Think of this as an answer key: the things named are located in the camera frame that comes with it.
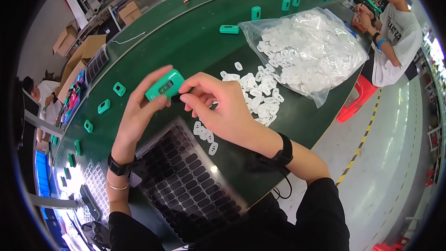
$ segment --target black hair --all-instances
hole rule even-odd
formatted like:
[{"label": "black hair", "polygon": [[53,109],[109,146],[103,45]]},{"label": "black hair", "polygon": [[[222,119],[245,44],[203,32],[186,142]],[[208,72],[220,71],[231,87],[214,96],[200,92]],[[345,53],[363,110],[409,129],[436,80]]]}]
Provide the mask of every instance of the black hair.
[{"label": "black hair", "polygon": [[29,95],[31,95],[31,91],[34,87],[33,79],[31,79],[29,76],[26,76],[22,81],[22,87]]}]

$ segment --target gold bangle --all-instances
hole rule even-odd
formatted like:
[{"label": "gold bangle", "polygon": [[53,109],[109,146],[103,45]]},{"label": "gold bangle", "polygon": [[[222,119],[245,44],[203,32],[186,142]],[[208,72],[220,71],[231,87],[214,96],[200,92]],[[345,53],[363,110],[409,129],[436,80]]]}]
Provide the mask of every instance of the gold bangle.
[{"label": "gold bangle", "polygon": [[107,182],[107,184],[108,184],[110,187],[112,187],[112,188],[115,189],[115,190],[124,190],[124,189],[127,189],[128,186],[130,185],[130,182],[129,182],[129,183],[127,183],[127,185],[126,185],[124,188],[118,188],[118,187],[114,187],[113,185],[111,185],[110,182],[108,181],[108,178],[107,178],[107,177],[105,177],[105,181]]}]

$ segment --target blue wristband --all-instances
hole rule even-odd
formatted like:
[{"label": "blue wristband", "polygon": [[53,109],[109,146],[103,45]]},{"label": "blue wristband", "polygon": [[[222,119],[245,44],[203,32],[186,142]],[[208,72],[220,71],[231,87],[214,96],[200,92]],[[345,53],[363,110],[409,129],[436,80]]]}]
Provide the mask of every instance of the blue wristband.
[{"label": "blue wristband", "polygon": [[378,44],[376,45],[376,47],[381,50],[381,44],[384,43],[386,41],[386,39],[381,39],[378,41]]}]

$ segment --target black sleeve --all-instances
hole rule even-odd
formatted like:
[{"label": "black sleeve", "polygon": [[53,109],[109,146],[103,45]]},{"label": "black sleeve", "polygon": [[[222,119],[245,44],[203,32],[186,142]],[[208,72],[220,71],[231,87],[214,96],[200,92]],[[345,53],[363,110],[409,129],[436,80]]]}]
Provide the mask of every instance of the black sleeve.
[{"label": "black sleeve", "polygon": [[122,212],[112,212],[108,218],[112,251],[164,251],[161,240],[146,226]]},{"label": "black sleeve", "polygon": [[318,179],[308,186],[296,213],[296,227],[311,250],[349,250],[350,233],[338,188],[331,178]]}]

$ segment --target white t-shirt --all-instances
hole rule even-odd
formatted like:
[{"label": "white t-shirt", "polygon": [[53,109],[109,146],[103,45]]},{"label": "white t-shirt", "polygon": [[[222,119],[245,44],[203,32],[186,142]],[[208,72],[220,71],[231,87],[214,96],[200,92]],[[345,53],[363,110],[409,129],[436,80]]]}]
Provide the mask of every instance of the white t-shirt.
[{"label": "white t-shirt", "polygon": [[371,44],[375,50],[372,82],[374,86],[382,87],[393,85],[404,74],[421,46],[423,34],[415,15],[398,11],[392,3],[384,9],[380,20],[383,23],[380,34],[393,47],[402,65],[402,68],[394,67],[385,54],[378,52],[374,43]]},{"label": "white t-shirt", "polygon": [[40,119],[45,120],[50,124],[54,124],[59,115],[60,109],[62,109],[62,103],[59,100],[56,103],[51,102],[50,105],[46,108],[46,111],[43,110],[45,107],[45,100],[48,96],[50,96],[56,87],[60,85],[60,82],[56,81],[42,81],[37,88],[40,90]]}]

